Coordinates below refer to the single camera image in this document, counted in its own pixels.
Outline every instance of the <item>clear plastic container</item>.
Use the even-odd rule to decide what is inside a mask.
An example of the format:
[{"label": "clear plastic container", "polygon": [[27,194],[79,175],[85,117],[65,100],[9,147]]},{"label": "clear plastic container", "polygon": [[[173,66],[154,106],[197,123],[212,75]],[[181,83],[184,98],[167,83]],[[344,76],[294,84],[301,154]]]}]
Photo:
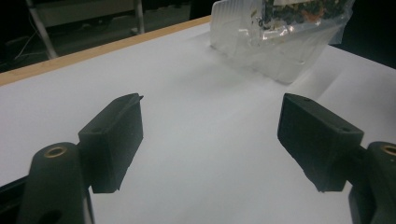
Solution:
[{"label": "clear plastic container", "polygon": [[[269,23],[275,28],[263,29],[263,9],[268,1],[271,0],[223,0],[215,3],[210,42],[234,64],[257,70],[280,82],[291,83],[315,62],[328,43],[341,40],[353,0],[346,0],[349,1],[347,10],[336,18],[290,24],[272,20]],[[287,2],[292,1],[312,3],[315,0]]]}]

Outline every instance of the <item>table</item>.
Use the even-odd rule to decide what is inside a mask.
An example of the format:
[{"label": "table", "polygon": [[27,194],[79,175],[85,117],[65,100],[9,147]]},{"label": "table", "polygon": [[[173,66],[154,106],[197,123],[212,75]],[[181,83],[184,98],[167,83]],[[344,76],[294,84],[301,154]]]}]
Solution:
[{"label": "table", "polygon": [[282,96],[328,107],[365,131],[364,147],[396,142],[396,71],[327,47],[283,85],[210,48],[208,20],[0,74],[0,185],[138,92],[145,138],[120,191],[92,195],[96,223],[350,223],[350,185],[316,192],[277,141]]}]

